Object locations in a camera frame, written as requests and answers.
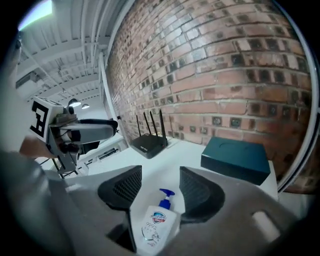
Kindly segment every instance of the teal box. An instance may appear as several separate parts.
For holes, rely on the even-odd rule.
[[[270,174],[262,144],[213,137],[201,155],[201,167],[261,185]]]

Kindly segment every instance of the white ceiling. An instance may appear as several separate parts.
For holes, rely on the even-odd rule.
[[[21,84],[29,73],[38,80],[37,87],[26,87],[25,99],[41,96],[63,105],[72,98],[82,103],[93,98],[102,101],[99,53],[107,51],[126,1],[52,0],[52,14],[21,32],[17,82]]]

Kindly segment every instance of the hand sanitizer bottle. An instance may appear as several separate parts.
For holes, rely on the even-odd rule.
[[[177,218],[177,214],[170,211],[169,197],[175,193],[160,188],[166,194],[159,206],[150,205],[142,222],[141,233],[143,240],[137,243],[137,249],[142,255],[156,255],[167,241],[168,235]]]

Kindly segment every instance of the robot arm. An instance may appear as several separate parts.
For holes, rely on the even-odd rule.
[[[30,131],[57,156],[61,164],[59,174],[74,171],[79,156],[96,149],[100,141],[113,137],[118,127],[113,120],[78,120],[72,107],[63,107],[46,98],[36,98],[32,111],[35,121]]]

